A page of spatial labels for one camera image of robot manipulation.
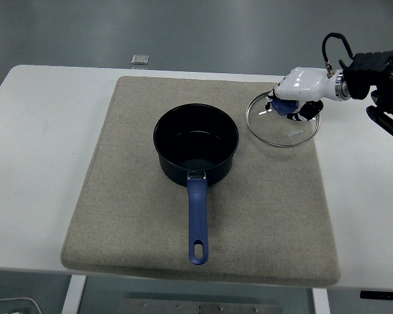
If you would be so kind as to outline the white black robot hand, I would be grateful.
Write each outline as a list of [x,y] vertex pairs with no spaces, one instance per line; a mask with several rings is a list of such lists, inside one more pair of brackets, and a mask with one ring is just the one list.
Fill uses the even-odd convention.
[[323,109],[323,98],[338,100],[340,96],[337,75],[329,77],[325,69],[296,67],[267,93],[266,108],[289,120],[306,122]]

